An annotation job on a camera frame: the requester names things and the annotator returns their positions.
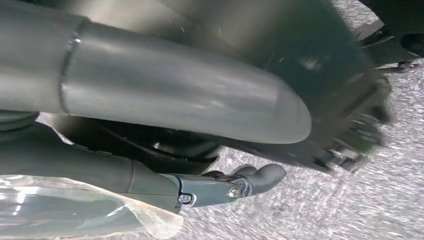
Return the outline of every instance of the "footpeg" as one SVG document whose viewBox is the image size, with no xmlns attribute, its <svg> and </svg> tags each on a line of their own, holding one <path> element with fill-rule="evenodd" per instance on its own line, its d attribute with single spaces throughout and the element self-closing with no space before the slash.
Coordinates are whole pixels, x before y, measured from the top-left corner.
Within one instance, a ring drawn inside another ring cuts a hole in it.
<svg viewBox="0 0 424 240">
<path fill-rule="evenodd" d="M 178 201 L 187 207 L 196 208 L 226 204 L 265 193 L 278 185 L 287 172 L 278 164 L 269 164 L 256 169 L 243 165 L 225 175 L 211 171 L 204 175 L 164 174 L 179 183 Z"/>
</svg>

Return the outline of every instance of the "exhaust pipe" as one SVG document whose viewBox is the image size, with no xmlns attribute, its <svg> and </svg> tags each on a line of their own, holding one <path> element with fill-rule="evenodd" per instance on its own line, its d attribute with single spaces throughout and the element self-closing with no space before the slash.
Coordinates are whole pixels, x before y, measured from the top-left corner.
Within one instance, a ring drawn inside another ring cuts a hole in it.
<svg viewBox="0 0 424 240">
<path fill-rule="evenodd" d="M 303 101 L 253 66 L 30 4 L 0 2 L 0 109 L 267 144 L 311 131 Z"/>
</svg>

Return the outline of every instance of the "hex bolt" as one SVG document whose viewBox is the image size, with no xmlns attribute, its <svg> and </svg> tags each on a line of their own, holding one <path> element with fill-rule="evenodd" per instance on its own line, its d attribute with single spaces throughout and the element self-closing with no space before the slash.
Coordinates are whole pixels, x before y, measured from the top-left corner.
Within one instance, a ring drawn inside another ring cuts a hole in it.
<svg viewBox="0 0 424 240">
<path fill-rule="evenodd" d="M 240 197 L 240 189 L 238 189 L 237 187 L 232 187 L 228 190 L 227 196 L 230 199 L 238 199 Z"/>
<path fill-rule="evenodd" d="M 178 201 L 182 204 L 189 204 L 192 201 L 192 196 L 188 194 L 181 194 L 178 197 Z"/>
</svg>

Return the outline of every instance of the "plastic bag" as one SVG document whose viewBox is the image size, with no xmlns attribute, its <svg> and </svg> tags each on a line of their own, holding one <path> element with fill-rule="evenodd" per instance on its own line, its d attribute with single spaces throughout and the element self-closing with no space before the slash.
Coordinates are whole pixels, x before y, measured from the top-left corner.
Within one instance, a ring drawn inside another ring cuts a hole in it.
<svg viewBox="0 0 424 240">
<path fill-rule="evenodd" d="M 183 218 L 61 177 L 0 175 L 0 240 L 90 239 L 128 232 L 168 239 Z"/>
</svg>

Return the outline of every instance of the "passenger footpeg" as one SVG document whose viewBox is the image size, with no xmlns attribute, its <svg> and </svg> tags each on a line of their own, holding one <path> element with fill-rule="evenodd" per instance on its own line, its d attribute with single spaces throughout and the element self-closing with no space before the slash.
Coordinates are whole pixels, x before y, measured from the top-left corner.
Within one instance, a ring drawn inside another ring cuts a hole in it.
<svg viewBox="0 0 424 240">
<path fill-rule="evenodd" d="M 226 204 L 239 198 L 265 193 L 280 183 L 287 172 L 278 164 L 256 169 L 243 165 L 225 175 L 211 171 L 202 176 L 164 174 L 179 184 L 178 201 L 190 208 Z"/>
</svg>

